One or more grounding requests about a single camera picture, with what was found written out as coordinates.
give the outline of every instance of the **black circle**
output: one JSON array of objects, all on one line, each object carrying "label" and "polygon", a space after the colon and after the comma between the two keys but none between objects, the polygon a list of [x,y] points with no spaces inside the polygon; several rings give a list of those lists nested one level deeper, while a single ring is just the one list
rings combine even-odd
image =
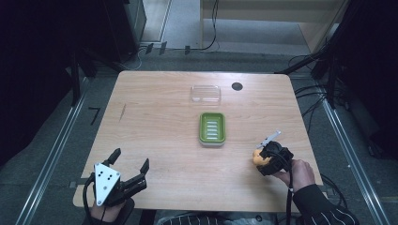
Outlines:
[{"label": "black circle", "polygon": [[240,82],[234,82],[232,83],[232,89],[236,90],[236,91],[240,91],[242,90],[243,85]]}]

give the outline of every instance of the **sleeve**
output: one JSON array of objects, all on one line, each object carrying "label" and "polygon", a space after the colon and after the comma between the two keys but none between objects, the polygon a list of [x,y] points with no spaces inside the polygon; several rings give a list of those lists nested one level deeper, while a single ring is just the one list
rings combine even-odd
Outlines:
[{"label": "sleeve", "polygon": [[360,224],[348,209],[329,202],[317,185],[297,191],[293,202],[302,214],[305,224]]}]

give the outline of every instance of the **white robotic hand plate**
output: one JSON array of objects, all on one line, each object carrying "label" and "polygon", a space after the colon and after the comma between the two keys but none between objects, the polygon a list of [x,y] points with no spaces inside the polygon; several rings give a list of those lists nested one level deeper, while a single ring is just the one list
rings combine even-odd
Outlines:
[{"label": "white robotic hand plate", "polygon": [[96,173],[96,204],[102,206],[120,179],[120,172],[99,162],[94,165],[94,170]]}]

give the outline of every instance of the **small yellow object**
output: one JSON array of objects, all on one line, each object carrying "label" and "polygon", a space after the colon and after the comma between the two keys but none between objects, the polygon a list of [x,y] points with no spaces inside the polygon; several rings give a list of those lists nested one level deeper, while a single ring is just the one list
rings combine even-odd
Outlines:
[{"label": "small yellow object", "polygon": [[271,157],[266,157],[263,158],[260,156],[262,150],[260,149],[255,149],[253,152],[253,163],[255,166],[265,166],[269,164],[269,161],[271,160]]}]

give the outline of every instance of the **aluminum rail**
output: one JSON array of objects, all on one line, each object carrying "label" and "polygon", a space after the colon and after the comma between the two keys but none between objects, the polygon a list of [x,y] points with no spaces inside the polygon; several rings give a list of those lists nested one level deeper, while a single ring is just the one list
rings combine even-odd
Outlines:
[{"label": "aluminum rail", "polygon": [[72,107],[69,111],[68,117],[61,127],[59,134],[55,140],[53,148],[45,161],[43,168],[41,169],[40,174],[38,175],[38,179],[36,180],[35,185],[33,185],[32,189],[29,192],[29,195],[26,199],[26,202],[23,206],[23,210],[21,211],[18,220],[15,224],[30,224],[33,216],[36,213],[38,208],[38,204],[41,201],[41,198],[44,194],[44,191],[47,185],[50,182],[51,176],[54,172],[55,166],[60,158],[62,151],[64,149],[65,143],[68,140],[69,134],[73,128],[73,125],[76,121],[77,116],[83,106],[85,94],[87,92],[88,86],[90,84],[89,79],[84,78],[82,81],[82,95],[76,105]]}]

